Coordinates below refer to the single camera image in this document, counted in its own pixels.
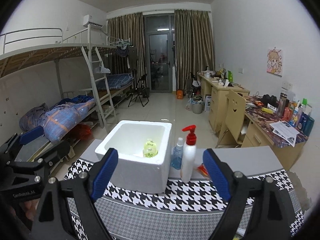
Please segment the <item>person's left hand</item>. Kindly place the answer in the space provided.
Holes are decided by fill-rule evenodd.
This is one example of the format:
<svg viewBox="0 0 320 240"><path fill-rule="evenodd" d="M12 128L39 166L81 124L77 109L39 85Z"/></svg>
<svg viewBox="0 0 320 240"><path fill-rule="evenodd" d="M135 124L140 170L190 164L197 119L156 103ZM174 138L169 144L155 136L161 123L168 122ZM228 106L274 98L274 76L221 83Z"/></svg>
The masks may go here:
<svg viewBox="0 0 320 240"><path fill-rule="evenodd" d="M27 202L19 203L14 207L10 207L10 212L14 217L19 219L27 219L34 221L36 210L39 204L39 199L29 200Z"/></svg>

